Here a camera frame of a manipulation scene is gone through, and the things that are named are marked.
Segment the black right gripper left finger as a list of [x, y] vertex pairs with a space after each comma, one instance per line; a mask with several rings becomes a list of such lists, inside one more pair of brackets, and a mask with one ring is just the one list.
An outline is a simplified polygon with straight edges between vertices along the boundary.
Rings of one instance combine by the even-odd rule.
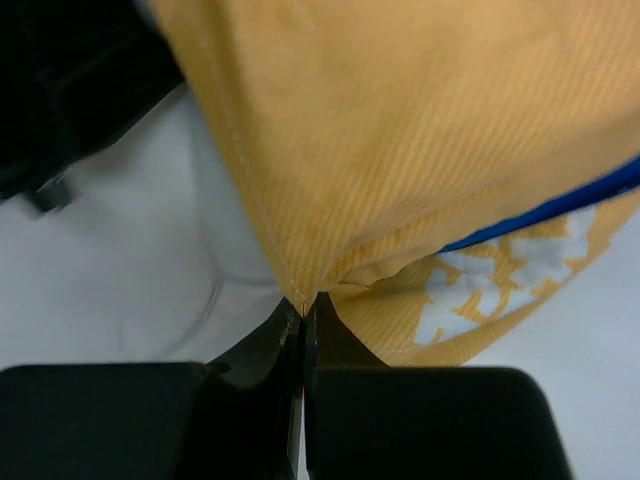
[[287, 302], [208, 363], [1, 373], [5, 479], [293, 479], [300, 316]]

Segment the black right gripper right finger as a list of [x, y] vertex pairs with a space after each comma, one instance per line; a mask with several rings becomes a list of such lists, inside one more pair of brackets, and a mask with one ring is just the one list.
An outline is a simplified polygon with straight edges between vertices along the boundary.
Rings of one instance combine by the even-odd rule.
[[392, 367], [327, 294], [305, 318], [306, 465], [313, 479], [569, 479], [547, 399], [502, 367]]

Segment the yellow pillowcase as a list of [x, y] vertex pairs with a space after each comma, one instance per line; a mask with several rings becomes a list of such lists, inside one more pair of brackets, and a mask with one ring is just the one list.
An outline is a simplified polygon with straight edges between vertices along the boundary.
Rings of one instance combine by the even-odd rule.
[[635, 1], [156, 1], [284, 296], [460, 365], [639, 210]]

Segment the white pillow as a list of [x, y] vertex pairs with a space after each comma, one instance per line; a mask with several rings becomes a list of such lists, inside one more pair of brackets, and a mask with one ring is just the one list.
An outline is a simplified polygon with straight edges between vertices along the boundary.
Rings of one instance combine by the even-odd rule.
[[209, 361], [281, 300], [180, 87], [72, 168], [69, 205], [1, 206], [1, 364]]

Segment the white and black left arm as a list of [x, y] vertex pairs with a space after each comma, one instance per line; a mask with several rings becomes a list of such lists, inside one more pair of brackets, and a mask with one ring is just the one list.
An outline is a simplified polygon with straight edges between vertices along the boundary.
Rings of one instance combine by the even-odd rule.
[[183, 81], [148, 1], [3, 0], [2, 200], [66, 206], [67, 170]]

